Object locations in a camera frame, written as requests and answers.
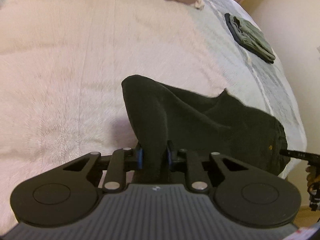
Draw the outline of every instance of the metal screw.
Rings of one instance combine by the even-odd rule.
[[[203,189],[206,189],[208,187],[208,184],[206,184],[203,181],[196,181],[196,182],[191,184],[191,187],[193,187],[194,189],[197,189],[197,190],[203,190]]]
[[[104,184],[104,187],[106,189],[118,189],[118,188],[120,188],[120,184],[115,181],[109,181],[106,184]]]

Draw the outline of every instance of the white bedsheet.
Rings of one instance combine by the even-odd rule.
[[[225,87],[233,93],[233,79],[193,20],[204,12],[169,0],[6,0],[0,234],[16,223],[9,197],[20,182],[90,151],[109,155],[135,146],[122,98],[125,77],[140,74],[208,96]],[[256,93],[250,82],[243,84],[245,98],[238,93],[248,105]]]

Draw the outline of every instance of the hand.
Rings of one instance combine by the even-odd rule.
[[[306,168],[306,172],[309,172],[307,176],[308,181],[308,192],[310,193],[313,188],[309,188],[313,183],[320,182],[320,175],[316,177],[316,167],[315,166],[308,166]]]

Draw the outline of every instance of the mattress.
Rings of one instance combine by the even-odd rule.
[[[129,75],[211,97],[227,88],[275,116],[290,149],[306,149],[279,58],[267,64],[240,47],[224,14],[254,21],[233,0],[204,3],[1,0],[0,234],[16,223],[9,199],[20,182],[90,151],[135,146],[121,90]]]

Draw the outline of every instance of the black cloth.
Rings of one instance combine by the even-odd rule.
[[[229,31],[231,32],[232,37],[235,39],[235,41],[241,46],[244,47],[246,50],[252,52],[253,54],[257,55],[259,58],[261,58],[263,61],[267,62],[267,63],[271,63],[273,64],[274,61],[273,60],[269,60],[267,59],[265,56],[263,56],[261,53],[259,53],[258,51],[252,49],[251,47],[247,46],[246,44],[244,44],[237,36],[235,30],[233,29],[231,23],[230,23],[230,14],[226,13],[224,15],[227,26]]]
[[[284,128],[271,115],[244,106],[224,90],[209,98],[134,75],[122,82],[127,114],[143,150],[139,181],[160,172],[167,141],[198,154],[220,152],[278,175],[290,158]]]

